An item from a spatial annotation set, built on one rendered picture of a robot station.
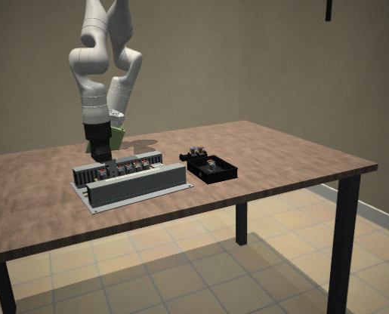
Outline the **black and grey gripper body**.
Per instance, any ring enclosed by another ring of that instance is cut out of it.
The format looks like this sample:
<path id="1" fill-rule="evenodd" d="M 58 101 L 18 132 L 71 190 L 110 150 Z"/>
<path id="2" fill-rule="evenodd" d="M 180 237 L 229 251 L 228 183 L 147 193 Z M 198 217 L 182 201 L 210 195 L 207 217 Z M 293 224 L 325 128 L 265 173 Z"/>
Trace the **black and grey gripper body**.
<path id="1" fill-rule="evenodd" d="M 124 114 L 108 109 L 108 105 L 82 106 L 85 139 L 90 140 L 91 157 L 98 163 L 112 160 L 110 138 L 112 137 L 110 122 L 123 122 Z"/>

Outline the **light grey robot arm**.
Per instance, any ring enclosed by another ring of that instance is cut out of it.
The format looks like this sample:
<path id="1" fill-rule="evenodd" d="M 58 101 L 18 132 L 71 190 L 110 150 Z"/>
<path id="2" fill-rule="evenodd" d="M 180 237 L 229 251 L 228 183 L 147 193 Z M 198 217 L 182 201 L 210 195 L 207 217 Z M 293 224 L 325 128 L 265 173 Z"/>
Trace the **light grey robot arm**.
<path id="1" fill-rule="evenodd" d="M 106 95 L 105 86 L 93 82 L 88 75 L 103 74 L 108 70 L 108 30 L 114 63 L 116 67 L 125 70 L 128 74 L 123 77 L 113 77 Z M 76 48 L 69 54 L 69 66 L 79 87 L 83 106 L 107 104 L 109 110 L 114 109 L 125 114 L 143 59 L 141 53 L 123 46 L 132 34 L 133 26 L 128 0 L 115 0 L 107 13 L 99 0 L 86 0 L 81 40 L 88 48 Z"/>

